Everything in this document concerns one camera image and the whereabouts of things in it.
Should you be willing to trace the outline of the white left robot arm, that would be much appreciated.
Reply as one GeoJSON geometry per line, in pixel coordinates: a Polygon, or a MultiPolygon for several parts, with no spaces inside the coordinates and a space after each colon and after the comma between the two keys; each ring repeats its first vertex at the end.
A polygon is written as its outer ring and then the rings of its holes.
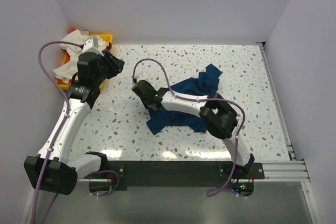
{"type": "Polygon", "coordinates": [[[108,170],[107,156],[89,151],[69,161],[77,133],[100,95],[100,85],[123,70],[124,61],[110,51],[84,52],[77,62],[77,73],[66,92],[62,113],[51,136],[36,156],[27,156],[24,169],[36,190],[69,195],[78,180],[108,170]]]}

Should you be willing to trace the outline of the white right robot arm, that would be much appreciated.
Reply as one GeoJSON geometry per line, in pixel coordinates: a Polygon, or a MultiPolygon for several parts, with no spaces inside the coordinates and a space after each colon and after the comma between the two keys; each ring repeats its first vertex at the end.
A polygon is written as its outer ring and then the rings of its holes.
{"type": "Polygon", "coordinates": [[[255,158],[240,136],[238,105],[218,93],[190,95],[169,88],[156,90],[148,81],[133,79],[132,91],[150,114],[148,126],[153,133],[166,126],[195,126],[223,141],[238,173],[249,174],[255,158]]]}

